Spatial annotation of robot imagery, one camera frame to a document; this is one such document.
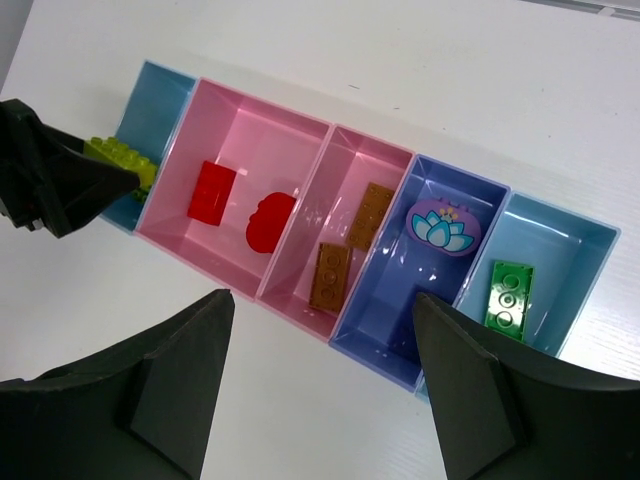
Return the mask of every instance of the table surface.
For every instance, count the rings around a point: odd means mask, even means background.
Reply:
[[[36,0],[2,98],[112,134],[145,58],[620,226],[562,357],[640,379],[640,24],[493,0]],[[217,285],[97,220],[0,222],[0,378],[33,378]],[[430,408],[236,299],[204,479],[444,479]]]

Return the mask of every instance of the brown block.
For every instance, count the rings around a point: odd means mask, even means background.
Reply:
[[[360,208],[356,213],[356,218],[351,224],[347,235],[347,245],[364,252],[369,251],[373,237],[375,237],[382,219],[393,198],[393,190],[369,183],[367,191],[362,197]]]
[[[316,274],[311,284],[309,305],[313,308],[340,312],[344,305],[351,266],[351,249],[342,245],[321,243],[318,248]]]

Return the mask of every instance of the pink bin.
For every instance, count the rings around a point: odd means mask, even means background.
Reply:
[[[249,217],[271,193],[298,198],[329,129],[328,123],[200,80],[138,234],[237,292],[255,297],[273,255],[247,244]],[[236,171],[219,226],[187,216],[204,161]]]
[[[408,150],[336,127],[260,286],[259,303],[327,341],[338,315],[309,307],[318,245],[346,245],[369,182],[397,190],[412,158]],[[353,249],[347,297],[366,256]]]

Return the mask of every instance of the yellow-green block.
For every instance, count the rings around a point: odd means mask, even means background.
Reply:
[[[140,177],[140,188],[148,190],[153,185],[158,167],[143,157],[136,150],[129,148],[115,137],[103,140],[93,137],[84,143],[84,154],[96,160],[109,162],[119,167],[135,172]]]

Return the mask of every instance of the lime green block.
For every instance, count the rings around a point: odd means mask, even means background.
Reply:
[[[156,178],[158,167],[151,163],[147,157],[143,157],[136,150],[129,148],[125,143],[115,137],[103,140],[93,137],[84,143],[84,154],[96,160],[118,165],[125,170],[138,174],[140,177],[140,189],[149,191]]]
[[[533,272],[534,268],[529,265],[495,263],[485,318],[487,327],[523,341]]]

